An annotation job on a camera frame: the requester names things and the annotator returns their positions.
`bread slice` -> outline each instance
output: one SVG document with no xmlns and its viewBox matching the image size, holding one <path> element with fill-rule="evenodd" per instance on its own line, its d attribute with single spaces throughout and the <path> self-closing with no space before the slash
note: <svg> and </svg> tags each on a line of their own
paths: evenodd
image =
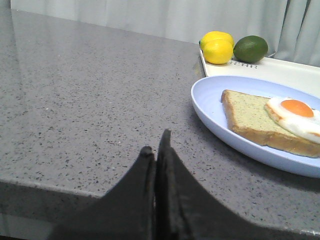
<svg viewBox="0 0 320 240">
<path fill-rule="evenodd" d="M 292 134 L 269 117 L 264 108 L 268 100 L 263 96 L 224 90 L 221 102 L 228 128 L 261 146 L 311 158 L 320 157 L 320 144 Z"/>
</svg>

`plate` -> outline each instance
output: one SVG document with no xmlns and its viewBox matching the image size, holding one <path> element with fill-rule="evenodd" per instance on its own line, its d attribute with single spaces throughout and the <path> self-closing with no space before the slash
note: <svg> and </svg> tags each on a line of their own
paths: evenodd
<svg viewBox="0 0 320 240">
<path fill-rule="evenodd" d="M 320 158 L 299 156 L 260 146 L 229 130 L 221 103 L 221 94 L 225 89 L 268 98 L 291 97 L 309 104 L 314 109 L 320 109 L 319 98 L 274 82 L 235 75 L 204 77 L 191 88 L 192 104 L 198 117 L 226 144 L 268 166 L 301 176 L 320 178 Z"/>
</svg>

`curtain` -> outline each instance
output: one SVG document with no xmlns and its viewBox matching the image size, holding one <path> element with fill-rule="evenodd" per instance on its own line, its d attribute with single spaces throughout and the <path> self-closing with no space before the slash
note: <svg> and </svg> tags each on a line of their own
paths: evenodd
<svg viewBox="0 0 320 240">
<path fill-rule="evenodd" d="M 190 43 L 257 35 L 268 56 L 320 67 L 320 0 L 11 0 L 11 8 Z"/>
</svg>

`gray speckled countertop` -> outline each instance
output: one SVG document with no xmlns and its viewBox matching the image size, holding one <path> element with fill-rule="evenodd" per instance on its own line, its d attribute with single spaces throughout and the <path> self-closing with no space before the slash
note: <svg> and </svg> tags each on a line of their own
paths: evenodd
<svg viewBox="0 0 320 240">
<path fill-rule="evenodd" d="M 320 179 L 263 165 L 198 119 L 196 44 L 0 8 L 0 210 L 55 222 L 101 197 L 165 128 L 194 177 L 267 226 L 320 231 Z"/>
</svg>

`green lime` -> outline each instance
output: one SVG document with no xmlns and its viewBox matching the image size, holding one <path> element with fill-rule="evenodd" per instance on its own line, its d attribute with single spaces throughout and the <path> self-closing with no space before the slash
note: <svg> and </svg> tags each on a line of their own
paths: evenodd
<svg viewBox="0 0 320 240">
<path fill-rule="evenodd" d="M 245 36 L 233 48 L 234 56 L 241 62 L 254 64 L 260 61 L 268 52 L 266 40 L 259 36 Z"/>
</svg>

